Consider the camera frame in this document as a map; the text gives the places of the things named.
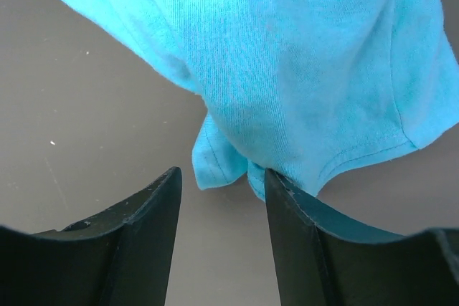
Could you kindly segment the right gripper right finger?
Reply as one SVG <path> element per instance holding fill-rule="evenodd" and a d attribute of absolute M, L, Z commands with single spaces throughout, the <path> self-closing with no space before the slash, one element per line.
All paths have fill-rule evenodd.
<path fill-rule="evenodd" d="M 457 229 L 378 229 L 271 170 L 265 199 L 282 305 L 458 303 Z"/>

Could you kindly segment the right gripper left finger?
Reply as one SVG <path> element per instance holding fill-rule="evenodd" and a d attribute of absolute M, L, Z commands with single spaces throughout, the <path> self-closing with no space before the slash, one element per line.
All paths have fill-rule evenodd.
<path fill-rule="evenodd" d="M 1 228 L 3 305 L 163 305 L 181 205 L 170 168 L 143 190 L 63 230 Z"/>

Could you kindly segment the light blue t shirt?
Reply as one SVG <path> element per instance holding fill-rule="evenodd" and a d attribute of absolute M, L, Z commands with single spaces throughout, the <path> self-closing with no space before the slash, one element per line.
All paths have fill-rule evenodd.
<path fill-rule="evenodd" d="M 201 189 L 273 169 L 312 196 L 458 122 L 440 0 L 61 0 L 200 96 Z"/>

